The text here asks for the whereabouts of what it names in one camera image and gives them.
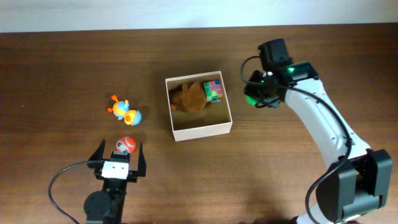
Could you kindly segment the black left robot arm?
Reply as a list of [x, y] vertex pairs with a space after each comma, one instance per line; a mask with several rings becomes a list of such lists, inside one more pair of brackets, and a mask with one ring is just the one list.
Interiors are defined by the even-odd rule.
[[104, 159], [105, 144], [103, 140], [88, 160], [96, 179], [103, 181], [102, 189], [87, 196], [84, 203], [85, 222], [90, 224], [121, 223], [128, 183], [146, 176], [142, 146], [139, 146], [137, 170], [131, 170], [130, 153], [114, 151], [109, 159]]

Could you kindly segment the red white ball toy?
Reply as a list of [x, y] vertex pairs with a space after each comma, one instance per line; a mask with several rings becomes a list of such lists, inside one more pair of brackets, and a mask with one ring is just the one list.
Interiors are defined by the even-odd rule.
[[130, 136], [124, 136], [116, 142], [116, 150], [118, 152], [132, 153], [136, 149], [136, 142]]

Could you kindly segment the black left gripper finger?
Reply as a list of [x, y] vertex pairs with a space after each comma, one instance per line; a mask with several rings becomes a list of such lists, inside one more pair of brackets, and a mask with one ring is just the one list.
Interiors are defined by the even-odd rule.
[[106, 140], [103, 139], [98, 146], [97, 150], [90, 156], [89, 161], [100, 161], [103, 158], [104, 147], [106, 145]]
[[146, 164], [146, 160], [145, 160], [144, 152], [143, 152], [143, 143], [140, 143], [139, 157], [138, 157], [138, 163], [137, 163], [137, 175], [139, 177], [145, 177], [146, 170], [147, 170], [147, 164]]

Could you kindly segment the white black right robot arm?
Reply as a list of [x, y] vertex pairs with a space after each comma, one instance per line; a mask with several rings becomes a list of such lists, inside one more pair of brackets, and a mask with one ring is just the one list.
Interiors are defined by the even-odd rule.
[[305, 213], [290, 223], [355, 223], [356, 218], [385, 206], [393, 160], [374, 151], [350, 128], [328, 97], [309, 62], [295, 63], [284, 39], [258, 46], [262, 70], [246, 83], [244, 94], [256, 108], [284, 102], [301, 119], [318, 146], [327, 168], [309, 187]]

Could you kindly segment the colourful puzzle cube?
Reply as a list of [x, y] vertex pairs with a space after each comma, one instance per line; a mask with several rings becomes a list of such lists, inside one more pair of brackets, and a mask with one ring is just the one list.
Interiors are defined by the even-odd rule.
[[203, 83], [206, 101], [210, 103], [219, 103], [223, 99], [223, 89], [219, 80], [213, 80]]

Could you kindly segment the orange blue duck toy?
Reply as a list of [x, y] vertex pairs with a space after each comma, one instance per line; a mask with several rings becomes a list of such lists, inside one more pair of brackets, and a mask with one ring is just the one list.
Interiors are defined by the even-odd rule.
[[111, 97], [114, 101], [112, 107], [107, 108], [107, 111], [118, 120], [124, 121], [128, 126], [136, 126], [141, 122], [142, 114], [139, 110], [131, 110], [128, 100], [119, 101], [116, 95]]

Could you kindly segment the green lattice ball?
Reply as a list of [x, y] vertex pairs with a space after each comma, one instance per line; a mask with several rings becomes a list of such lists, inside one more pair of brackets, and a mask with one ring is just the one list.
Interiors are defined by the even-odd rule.
[[249, 105], [255, 106], [257, 104], [257, 100], [246, 95], [246, 101]]

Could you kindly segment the brown plush chicken toy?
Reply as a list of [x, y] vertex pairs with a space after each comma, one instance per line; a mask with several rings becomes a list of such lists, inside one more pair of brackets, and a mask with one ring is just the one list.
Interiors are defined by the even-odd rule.
[[206, 95], [201, 83], [194, 82], [191, 85], [182, 85], [181, 90], [172, 94], [170, 107], [173, 110], [196, 113], [205, 107], [206, 102]]

